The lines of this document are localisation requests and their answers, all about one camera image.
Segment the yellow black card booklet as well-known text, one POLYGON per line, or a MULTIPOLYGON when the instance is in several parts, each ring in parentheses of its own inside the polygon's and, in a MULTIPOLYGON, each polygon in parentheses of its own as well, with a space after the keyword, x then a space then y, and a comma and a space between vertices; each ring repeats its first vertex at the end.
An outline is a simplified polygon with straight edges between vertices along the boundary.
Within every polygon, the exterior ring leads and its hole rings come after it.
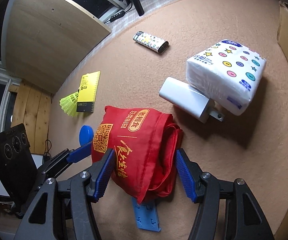
POLYGON ((93 113, 99 78, 100 71, 87 73, 81 77, 77 100, 77 112, 93 113))

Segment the pine wood plank panel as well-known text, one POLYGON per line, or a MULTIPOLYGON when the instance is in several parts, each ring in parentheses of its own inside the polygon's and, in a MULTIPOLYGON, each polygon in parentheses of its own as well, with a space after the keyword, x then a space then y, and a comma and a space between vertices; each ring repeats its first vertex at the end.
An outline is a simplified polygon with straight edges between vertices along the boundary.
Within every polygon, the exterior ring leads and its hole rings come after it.
POLYGON ((10 85, 9 92, 17 93, 11 126, 23 123, 30 151, 43 155, 48 139, 51 94, 26 80, 10 85))

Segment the white power adapter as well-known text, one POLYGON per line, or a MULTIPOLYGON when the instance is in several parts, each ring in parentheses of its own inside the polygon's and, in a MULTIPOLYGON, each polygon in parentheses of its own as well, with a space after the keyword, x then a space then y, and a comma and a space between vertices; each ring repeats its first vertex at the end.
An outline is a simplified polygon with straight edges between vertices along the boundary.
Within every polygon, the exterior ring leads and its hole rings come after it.
POLYGON ((215 102, 188 83, 167 77, 160 88, 159 96, 179 109, 205 123, 209 116, 218 121, 224 120, 224 114, 215 109, 215 102))

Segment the black power brick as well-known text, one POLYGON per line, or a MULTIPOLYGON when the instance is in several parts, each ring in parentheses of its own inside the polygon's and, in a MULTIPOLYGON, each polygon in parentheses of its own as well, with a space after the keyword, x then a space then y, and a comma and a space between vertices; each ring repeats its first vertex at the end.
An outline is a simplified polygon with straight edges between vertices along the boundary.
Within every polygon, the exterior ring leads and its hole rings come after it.
POLYGON ((46 163, 46 162, 49 161, 51 158, 52 158, 52 157, 51 157, 50 153, 48 153, 48 152, 44 153, 44 154, 43 154, 43 157, 42 157, 42 163, 43 163, 43 164, 46 163))

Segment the blue plastic phone stand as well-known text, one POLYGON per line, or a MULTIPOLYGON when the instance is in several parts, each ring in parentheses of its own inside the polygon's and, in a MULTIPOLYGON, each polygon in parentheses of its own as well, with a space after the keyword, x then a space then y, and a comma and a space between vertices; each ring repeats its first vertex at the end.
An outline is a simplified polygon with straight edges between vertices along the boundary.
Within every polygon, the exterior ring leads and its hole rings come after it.
POLYGON ((136 226, 139 229, 160 232, 158 212, 155 201, 138 204, 135 198, 131 198, 135 215, 136 226))

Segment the yellow plastic shuttlecock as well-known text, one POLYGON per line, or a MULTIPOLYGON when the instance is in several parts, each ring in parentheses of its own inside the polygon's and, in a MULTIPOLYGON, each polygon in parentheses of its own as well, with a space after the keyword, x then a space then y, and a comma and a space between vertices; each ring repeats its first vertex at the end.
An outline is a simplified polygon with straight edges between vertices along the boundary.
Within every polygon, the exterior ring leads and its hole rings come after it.
POLYGON ((69 116, 77 115, 77 101, 79 92, 74 92, 62 99, 60 99, 59 104, 61 109, 69 116))

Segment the black power strip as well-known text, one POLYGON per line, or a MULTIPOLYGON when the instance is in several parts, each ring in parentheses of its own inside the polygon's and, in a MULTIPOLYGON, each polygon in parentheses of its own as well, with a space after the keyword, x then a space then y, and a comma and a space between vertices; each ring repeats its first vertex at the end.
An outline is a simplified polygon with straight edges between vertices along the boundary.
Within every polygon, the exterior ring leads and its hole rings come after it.
POLYGON ((120 18, 123 18, 124 15, 125 15, 125 11, 124 10, 120 11, 120 12, 114 14, 113 16, 111 16, 111 18, 109 19, 109 22, 114 22, 120 18))

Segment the blue round lid case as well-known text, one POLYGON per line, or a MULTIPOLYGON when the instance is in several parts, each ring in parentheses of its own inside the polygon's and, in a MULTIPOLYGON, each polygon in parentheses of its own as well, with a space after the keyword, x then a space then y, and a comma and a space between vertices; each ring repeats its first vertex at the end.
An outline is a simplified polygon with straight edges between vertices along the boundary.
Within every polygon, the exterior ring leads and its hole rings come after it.
POLYGON ((94 132, 91 126, 83 125, 79 131, 79 144, 84 146, 89 142, 92 142, 94 132))

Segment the white tissue pack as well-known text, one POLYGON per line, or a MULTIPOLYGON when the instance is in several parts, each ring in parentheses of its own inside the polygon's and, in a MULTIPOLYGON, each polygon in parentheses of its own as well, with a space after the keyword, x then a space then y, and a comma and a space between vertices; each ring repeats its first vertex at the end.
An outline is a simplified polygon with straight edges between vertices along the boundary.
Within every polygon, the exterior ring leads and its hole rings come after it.
POLYGON ((206 97, 239 116, 252 102, 266 59, 236 41, 223 39, 186 61, 186 80, 206 97))

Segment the red fabric bag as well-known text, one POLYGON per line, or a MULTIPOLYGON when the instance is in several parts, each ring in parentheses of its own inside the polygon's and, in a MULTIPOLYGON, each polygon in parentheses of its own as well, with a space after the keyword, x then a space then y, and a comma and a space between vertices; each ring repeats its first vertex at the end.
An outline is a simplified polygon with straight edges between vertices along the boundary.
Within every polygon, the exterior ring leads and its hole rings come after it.
POLYGON ((139 204, 169 196, 177 171, 175 152, 183 130, 172 114, 153 108, 105 107, 92 141, 92 161, 115 151, 113 181, 139 204))

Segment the large light wood board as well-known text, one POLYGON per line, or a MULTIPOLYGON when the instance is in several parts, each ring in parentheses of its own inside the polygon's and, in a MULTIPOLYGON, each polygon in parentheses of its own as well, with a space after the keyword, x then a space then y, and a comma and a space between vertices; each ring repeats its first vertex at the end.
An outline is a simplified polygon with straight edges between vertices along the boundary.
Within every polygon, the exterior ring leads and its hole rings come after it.
POLYGON ((110 27, 72 0, 9 0, 2 66, 8 74, 55 94, 110 33, 110 27))

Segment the patterned white lighter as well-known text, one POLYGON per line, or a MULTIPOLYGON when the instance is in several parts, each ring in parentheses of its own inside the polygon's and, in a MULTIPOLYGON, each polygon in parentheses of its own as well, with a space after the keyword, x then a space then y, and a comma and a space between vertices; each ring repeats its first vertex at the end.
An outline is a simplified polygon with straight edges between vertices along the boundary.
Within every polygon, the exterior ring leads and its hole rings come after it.
POLYGON ((144 31, 138 31, 132 39, 158 54, 162 54, 169 47, 168 41, 144 31))

